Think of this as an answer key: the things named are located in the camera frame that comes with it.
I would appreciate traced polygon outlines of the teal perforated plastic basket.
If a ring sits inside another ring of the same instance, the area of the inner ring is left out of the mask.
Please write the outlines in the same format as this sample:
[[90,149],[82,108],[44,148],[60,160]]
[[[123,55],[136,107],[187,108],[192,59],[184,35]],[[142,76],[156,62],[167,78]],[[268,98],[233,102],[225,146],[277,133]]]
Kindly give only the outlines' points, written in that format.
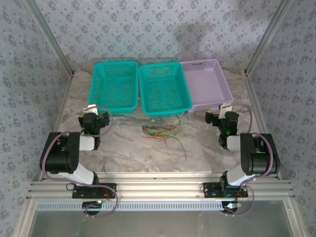
[[138,106],[138,63],[100,62],[94,66],[89,104],[107,108],[113,115],[131,114]]
[[184,70],[179,62],[139,67],[143,112],[152,117],[181,115],[193,107]]

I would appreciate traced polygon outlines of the lilac perforated plastic basket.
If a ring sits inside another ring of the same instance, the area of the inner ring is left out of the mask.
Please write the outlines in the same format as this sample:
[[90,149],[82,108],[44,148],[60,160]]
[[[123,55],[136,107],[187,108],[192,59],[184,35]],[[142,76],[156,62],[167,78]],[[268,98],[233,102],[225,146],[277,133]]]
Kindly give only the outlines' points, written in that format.
[[217,59],[181,62],[193,103],[191,112],[215,110],[234,101]]

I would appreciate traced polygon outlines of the black usb hub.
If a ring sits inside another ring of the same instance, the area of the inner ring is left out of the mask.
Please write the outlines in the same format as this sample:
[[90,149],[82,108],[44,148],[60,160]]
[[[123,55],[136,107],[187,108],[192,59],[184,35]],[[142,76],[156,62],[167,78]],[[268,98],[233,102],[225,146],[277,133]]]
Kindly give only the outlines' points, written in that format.
[[223,201],[222,202],[223,210],[221,212],[225,214],[235,214],[239,207],[241,207],[241,203],[237,201]]
[[102,201],[84,201],[81,207],[82,209],[99,209],[102,207]]

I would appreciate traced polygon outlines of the grey metal sheet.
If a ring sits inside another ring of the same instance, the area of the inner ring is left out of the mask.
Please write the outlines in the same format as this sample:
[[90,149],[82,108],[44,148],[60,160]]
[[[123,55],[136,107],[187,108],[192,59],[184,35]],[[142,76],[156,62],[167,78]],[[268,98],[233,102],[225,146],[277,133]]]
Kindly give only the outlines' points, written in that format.
[[256,201],[241,216],[215,210],[83,211],[37,209],[28,237],[294,237],[282,201]]

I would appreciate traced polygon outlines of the aluminium table side rail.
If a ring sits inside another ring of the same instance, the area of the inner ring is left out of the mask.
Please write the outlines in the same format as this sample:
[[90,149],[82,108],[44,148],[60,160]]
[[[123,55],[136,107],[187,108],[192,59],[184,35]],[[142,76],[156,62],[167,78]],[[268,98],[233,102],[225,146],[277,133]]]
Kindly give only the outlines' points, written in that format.
[[59,125],[61,123],[61,117],[62,117],[62,113],[63,113],[63,110],[64,110],[64,107],[65,107],[65,104],[66,104],[66,100],[67,100],[67,96],[68,96],[68,93],[69,93],[69,89],[70,89],[70,86],[71,86],[71,82],[72,82],[72,79],[74,77],[74,72],[71,73],[70,75],[70,79],[67,83],[67,86],[66,86],[66,90],[65,90],[65,93],[64,93],[64,96],[63,96],[63,99],[62,99],[62,103],[61,103],[61,106],[60,106],[60,109],[59,109],[59,112],[58,112],[58,116],[57,116],[57,120],[56,120],[56,123],[54,125],[54,129],[53,129],[53,132],[56,132],[57,134],[55,135],[55,137],[53,137],[53,139],[51,140],[51,142],[49,143],[48,147],[46,149],[44,149],[43,151],[45,152],[44,153],[44,156],[43,156],[43,159],[42,159],[42,164],[40,166],[41,168],[41,173],[43,175],[43,177],[45,177],[46,179],[49,179],[49,180],[53,180],[53,181],[58,181],[57,178],[53,178],[53,177],[50,177],[45,169],[46,167],[46,162],[47,162],[47,159],[48,159],[48,155],[52,149],[52,147],[54,146],[54,144],[57,142],[57,140],[69,133],[69,131],[66,131],[66,132],[57,132],[57,129],[59,128]]
[[247,91],[248,91],[248,97],[249,97],[249,100],[250,100],[251,106],[252,106],[252,114],[255,117],[258,131],[261,133],[269,133],[267,126],[266,126],[266,123],[265,123],[265,120],[264,120],[264,117],[263,117],[263,114],[262,114],[262,111],[261,111],[259,101],[258,101],[257,96],[256,96],[255,89],[252,85],[252,81],[247,74],[245,74],[244,80],[245,80],[245,85],[246,85]]

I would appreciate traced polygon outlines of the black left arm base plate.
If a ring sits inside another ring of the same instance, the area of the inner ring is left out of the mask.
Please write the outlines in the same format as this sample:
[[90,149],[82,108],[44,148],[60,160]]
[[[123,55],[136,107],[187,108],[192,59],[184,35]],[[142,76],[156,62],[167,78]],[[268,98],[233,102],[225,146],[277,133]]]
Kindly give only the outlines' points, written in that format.
[[74,199],[115,199],[113,192],[117,190],[116,183],[103,183],[100,187],[76,186],[72,189]]

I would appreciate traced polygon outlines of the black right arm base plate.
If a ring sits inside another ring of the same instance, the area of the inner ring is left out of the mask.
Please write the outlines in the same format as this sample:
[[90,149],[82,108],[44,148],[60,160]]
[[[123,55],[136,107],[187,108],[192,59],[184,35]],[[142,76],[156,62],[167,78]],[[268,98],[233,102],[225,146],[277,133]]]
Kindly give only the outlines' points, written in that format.
[[248,192],[240,186],[225,186],[220,183],[203,183],[205,198],[247,198]]

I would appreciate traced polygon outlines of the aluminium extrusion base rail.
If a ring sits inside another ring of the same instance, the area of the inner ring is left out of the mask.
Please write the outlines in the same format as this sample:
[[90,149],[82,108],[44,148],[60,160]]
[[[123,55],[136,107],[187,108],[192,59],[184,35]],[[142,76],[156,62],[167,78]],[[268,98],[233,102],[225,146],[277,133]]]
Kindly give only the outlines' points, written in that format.
[[[218,182],[220,173],[212,172],[99,172],[102,183],[116,183],[118,197],[132,200],[202,200],[202,184]],[[66,189],[58,175],[56,181],[40,178],[32,181],[27,198],[37,200],[70,199],[72,192]],[[250,182],[257,200],[284,200],[293,198],[291,182],[280,180],[276,175]]]

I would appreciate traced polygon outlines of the aluminium frame post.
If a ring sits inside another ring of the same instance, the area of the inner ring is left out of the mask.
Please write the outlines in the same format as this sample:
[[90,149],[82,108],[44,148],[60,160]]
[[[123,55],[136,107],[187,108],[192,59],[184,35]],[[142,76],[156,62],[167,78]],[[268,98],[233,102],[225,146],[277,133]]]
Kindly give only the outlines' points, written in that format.
[[73,70],[67,60],[67,57],[65,56],[64,52],[62,51],[61,47],[59,46],[59,43],[54,36],[54,33],[49,27],[49,24],[47,23],[44,15],[42,14],[38,4],[35,0],[23,0],[28,7],[29,11],[31,12],[32,16],[34,17],[36,23],[38,24],[40,30],[44,34],[48,44],[50,45],[51,49],[55,53],[57,59],[59,60],[61,66],[63,69],[66,70],[66,72],[70,75],[73,74]]
[[246,76],[251,75],[255,70],[293,2],[294,0],[280,0],[264,34],[259,41],[258,46],[256,47],[247,67],[244,70]]

